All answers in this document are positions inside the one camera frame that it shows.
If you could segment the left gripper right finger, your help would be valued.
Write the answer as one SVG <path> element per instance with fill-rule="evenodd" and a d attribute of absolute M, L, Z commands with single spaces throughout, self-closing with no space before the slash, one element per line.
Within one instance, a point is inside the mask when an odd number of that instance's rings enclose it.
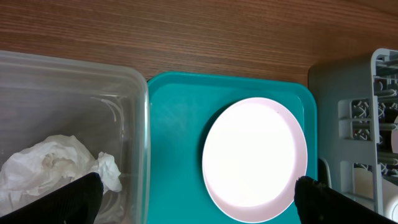
<path fill-rule="evenodd" d="M 301 224 L 394 224 L 394 222 L 310 177 L 295 183 Z"/>

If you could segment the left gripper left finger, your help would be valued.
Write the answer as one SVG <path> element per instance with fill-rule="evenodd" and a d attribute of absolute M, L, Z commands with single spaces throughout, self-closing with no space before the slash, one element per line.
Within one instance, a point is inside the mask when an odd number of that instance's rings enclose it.
<path fill-rule="evenodd" d="M 103 199 L 96 172 L 1 217 L 1 224 L 93 224 Z"/>

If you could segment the white tissue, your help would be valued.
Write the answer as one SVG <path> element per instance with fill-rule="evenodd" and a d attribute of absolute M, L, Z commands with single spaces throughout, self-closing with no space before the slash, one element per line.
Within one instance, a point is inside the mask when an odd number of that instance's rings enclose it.
<path fill-rule="evenodd" d="M 75 136 L 49 136 L 16 152 L 1 167 L 1 216 L 91 172 L 99 174 L 104 192 L 122 191 L 114 156 L 100 152 L 94 158 Z"/>

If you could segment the large pink plate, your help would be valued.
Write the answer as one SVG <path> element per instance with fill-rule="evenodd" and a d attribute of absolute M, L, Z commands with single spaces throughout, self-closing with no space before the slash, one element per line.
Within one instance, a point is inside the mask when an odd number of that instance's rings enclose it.
<path fill-rule="evenodd" d="M 262 223 L 293 203 L 295 183 L 307 172 L 307 143 L 284 105 L 246 98 L 217 117 L 201 162 L 214 204 L 236 221 Z"/>

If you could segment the white cup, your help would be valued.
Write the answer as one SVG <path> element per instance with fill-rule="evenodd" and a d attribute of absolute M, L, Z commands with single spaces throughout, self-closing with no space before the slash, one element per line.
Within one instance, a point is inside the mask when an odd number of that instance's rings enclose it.
<path fill-rule="evenodd" d="M 355 193 L 373 199 L 373 174 L 363 168 L 354 169 Z M 384 216 L 397 222 L 397 186 L 382 178 Z"/>

